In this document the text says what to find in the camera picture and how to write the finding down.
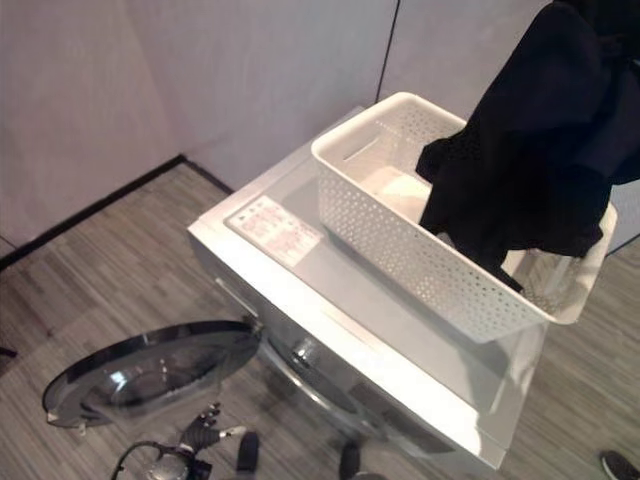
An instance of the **gray floor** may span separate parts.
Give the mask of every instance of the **gray floor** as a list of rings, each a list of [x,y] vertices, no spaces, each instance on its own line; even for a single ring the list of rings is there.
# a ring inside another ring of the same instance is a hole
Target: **gray floor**
[[[139,434],[108,426],[81,437],[49,427],[41,393],[70,363],[115,341],[228,316],[185,236],[223,198],[180,166],[0,275],[0,345],[20,352],[0,358],[0,478],[108,478]],[[513,448],[493,478],[604,479],[601,448],[640,465],[638,272],[635,241],[605,261],[579,324],[551,329]],[[258,479],[336,478],[339,434],[258,360],[225,384],[221,400],[223,426],[242,421],[260,432]],[[175,434],[173,426],[148,428],[152,438]],[[231,440],[208,452],[216,478],[231,475],[236,447]],[[365,458],[390,480],[465,478],[392,453]]]

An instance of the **wall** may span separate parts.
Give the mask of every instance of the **wall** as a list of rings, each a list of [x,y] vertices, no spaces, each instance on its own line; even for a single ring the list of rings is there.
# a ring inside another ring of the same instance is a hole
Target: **wall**
[[[178,146],[122,1],[1,7],[0,235],[20,245]]]
[[[0,237],[179,152],[244,183],[373,103],[395,0],[0,0]]]
[[[130,0],[182,151],[239,188],[370,105],[395,0]]]
[[[468,118],[547,0],[401,0],[382,96],[417,93]],[[616,248],[640,233],[640,181],[614,187]]]

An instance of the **shoe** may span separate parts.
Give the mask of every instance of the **shoe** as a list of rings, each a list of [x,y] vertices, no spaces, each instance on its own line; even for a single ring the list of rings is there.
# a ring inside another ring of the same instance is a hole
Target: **shoe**
[[[237,473],[256,473],[258,469],[258,456],[260,452],[260,439],[256,432],[247,432],[240,441],[238,448]]]
[[[640,470],[618,452],[608,451],[600,454],[602,468],[611,480],[640,480]]]
[[[360,471],[360,447],[353,442],[347,443],[342,448],[340,456],[340,480],[352,480]]]

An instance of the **black fabric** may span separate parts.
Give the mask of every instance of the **black fabric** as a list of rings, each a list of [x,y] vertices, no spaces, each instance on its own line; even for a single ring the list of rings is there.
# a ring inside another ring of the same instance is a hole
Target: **black fabric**
[[[640,177],[640,80],[620,39],[566,3],[535,18],[467,126],[427,145],[420,224],[512,287],[508,250],[584,256],[611,185]]]

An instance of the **laundry basket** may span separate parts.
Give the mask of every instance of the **laundry basket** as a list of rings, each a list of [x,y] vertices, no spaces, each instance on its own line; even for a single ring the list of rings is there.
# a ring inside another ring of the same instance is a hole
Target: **laundry basket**
[[[577,321],[602,265],[616,212],[583,259],[510,252],[503,269],[518,294],[423,229],[430,184],[415,173],[425,144],[465,122],[409,93],[397,93],[318,138],[319,211],[324,225],[428,309],[483,343],[536,323]]]

